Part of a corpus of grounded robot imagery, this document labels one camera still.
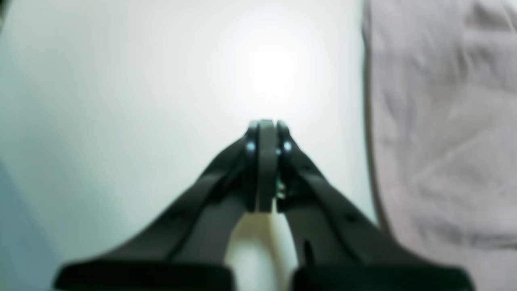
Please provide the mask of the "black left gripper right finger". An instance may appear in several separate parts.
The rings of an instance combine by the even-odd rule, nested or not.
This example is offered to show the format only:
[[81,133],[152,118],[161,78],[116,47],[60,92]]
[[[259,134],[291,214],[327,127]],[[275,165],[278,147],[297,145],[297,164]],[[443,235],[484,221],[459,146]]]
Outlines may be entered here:
[[286,123],[277,210],[286,216],[299,267],[292,291],[472,291],[461,268],[432,263],[379,230],[301,151]]

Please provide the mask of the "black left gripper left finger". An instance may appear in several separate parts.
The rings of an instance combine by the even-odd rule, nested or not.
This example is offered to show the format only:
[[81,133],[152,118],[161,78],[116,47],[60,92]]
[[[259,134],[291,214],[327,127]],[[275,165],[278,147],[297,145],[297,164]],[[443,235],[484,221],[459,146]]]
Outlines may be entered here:
[[65,265],[61,291],[234,291],[225,266],[232,231],[256,208],[260,123],[218,154],[199,179],[130,240]]

